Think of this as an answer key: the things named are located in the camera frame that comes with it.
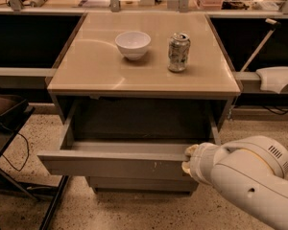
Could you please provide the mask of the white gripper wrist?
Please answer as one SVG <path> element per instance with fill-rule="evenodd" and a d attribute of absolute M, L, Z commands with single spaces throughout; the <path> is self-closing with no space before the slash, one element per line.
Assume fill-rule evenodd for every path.
<path fill-rule="evenodd" d="M 184 154 L 187 161 L 181 163 L 182 170 L 198 182 L 211 185 L 213 167 L 228 155 L 221 146 L 212 143 L 201 143 L 188 147 Z"/>

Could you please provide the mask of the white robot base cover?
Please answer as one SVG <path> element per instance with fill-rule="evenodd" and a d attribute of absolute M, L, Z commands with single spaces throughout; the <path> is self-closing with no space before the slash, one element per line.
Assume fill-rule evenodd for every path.
<path fill-rule="evenodd" d="M 288 85 L 288 66 L 267 67 L 256 70 L 261 79 L 260 89 L 279 94 Z"/>

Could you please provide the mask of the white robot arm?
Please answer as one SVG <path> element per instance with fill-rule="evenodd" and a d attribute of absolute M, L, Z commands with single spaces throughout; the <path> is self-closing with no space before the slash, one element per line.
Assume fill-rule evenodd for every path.
<path fill-rule="evenodd" d="M 251 136 L 185 150 L 181 168 L 223 198 L 275 230 L 288 230 L 288 150 L 266 136 Z"/>

